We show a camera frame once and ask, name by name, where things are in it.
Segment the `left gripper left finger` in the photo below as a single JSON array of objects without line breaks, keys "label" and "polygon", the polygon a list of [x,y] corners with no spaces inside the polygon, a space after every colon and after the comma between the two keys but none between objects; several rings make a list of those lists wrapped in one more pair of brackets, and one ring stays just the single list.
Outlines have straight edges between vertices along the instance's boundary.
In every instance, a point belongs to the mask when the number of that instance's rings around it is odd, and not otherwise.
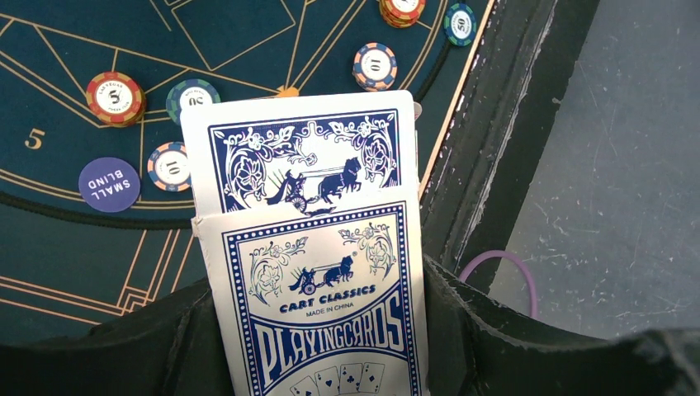
[{"label": "left gripper left finger", "polygon": [[3,395],[231,395],[206,280],[84,337],[1,348]]}]

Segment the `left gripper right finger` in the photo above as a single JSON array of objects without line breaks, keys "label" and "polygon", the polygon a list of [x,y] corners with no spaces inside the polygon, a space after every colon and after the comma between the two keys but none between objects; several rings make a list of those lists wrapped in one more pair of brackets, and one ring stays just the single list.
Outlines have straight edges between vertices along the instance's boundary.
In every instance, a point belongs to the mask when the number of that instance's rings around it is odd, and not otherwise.
[{"label": "left gripper right finger", "polygon": [[433,395],[696,395],[699,331],[598,339],[499,304],[423,260]]}]

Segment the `blue playing card deck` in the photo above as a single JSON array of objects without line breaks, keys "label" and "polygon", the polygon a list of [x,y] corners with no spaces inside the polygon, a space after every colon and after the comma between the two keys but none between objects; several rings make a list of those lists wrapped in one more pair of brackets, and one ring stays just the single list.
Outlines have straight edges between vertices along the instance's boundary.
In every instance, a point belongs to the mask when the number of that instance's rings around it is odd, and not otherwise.
[{"label": "blue playing card deck", "polygon": [[418,195],[197,216],[237,395],[426,395]]}]

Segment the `blue backed playing card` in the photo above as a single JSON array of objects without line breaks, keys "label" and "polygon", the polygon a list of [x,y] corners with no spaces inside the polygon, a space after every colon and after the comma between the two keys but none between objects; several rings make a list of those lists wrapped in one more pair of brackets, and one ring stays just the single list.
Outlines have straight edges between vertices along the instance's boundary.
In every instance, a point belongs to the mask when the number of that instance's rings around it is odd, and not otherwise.
[{"label": "blue backed playing card", "polygon": [[200,216],[267,205],[311,214],[348,194],[418,183],[405,90],[194,106],[181,127]]}]

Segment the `teal poker chip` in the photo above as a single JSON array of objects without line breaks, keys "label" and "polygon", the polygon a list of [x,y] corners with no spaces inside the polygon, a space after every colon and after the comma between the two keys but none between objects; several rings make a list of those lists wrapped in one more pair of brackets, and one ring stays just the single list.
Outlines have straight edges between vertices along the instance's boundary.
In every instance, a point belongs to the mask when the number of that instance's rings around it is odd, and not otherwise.
[{"label": "teal poker chip", "polygon": [[192,78],[181,81],[171,88],[165,106],[170,119],[180,125],[183,109],[220,102],[220,94],[211,83],[200,78]]}]

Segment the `orange poker chip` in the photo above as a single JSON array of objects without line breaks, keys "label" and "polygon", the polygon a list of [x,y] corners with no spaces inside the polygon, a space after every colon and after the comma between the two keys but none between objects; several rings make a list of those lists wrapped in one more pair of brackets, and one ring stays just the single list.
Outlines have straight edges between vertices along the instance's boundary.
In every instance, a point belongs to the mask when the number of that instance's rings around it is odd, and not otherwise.
[{"label": "orange poker chip", "polygon": [[144,91],[133,78],[120,72],[96,75],[87,85],[85,96],[90,111],[109,126],[134,125],[146,111]]}]

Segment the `pink white chip stack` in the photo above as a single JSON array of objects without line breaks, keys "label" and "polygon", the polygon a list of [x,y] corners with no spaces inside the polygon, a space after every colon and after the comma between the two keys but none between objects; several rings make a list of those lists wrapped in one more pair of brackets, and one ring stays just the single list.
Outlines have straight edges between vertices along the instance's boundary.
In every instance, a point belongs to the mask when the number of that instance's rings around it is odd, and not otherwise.
[{"label": "pink white chip stack", "polygon": [[367,91],[388,90],[394,84],[397,73],[395,54],[382,43],[366,43],[355,54],[352,75],[358,86]]}]

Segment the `teal chip stack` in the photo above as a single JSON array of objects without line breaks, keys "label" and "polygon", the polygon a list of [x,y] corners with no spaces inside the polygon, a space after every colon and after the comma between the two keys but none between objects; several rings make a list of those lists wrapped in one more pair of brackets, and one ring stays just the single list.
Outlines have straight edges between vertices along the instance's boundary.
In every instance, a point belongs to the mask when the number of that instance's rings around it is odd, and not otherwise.
[{"label": "teal chip stack", "polygon": [[467,46],[476,35],[475,13],[465,3],[452,4],[443,17],[442,28],[453,45]]}]

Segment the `orange chip stack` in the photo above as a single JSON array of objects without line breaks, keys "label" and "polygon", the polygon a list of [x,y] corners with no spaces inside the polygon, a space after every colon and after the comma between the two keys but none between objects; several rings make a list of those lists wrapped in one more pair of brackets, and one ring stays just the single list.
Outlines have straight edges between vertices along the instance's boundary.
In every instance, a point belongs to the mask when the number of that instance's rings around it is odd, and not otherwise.
[{"label": "orange chip stack", "polygon": [[384,21],[394,28],[408,28],[420,18],[425,0],[379,0],[379,10]]}]

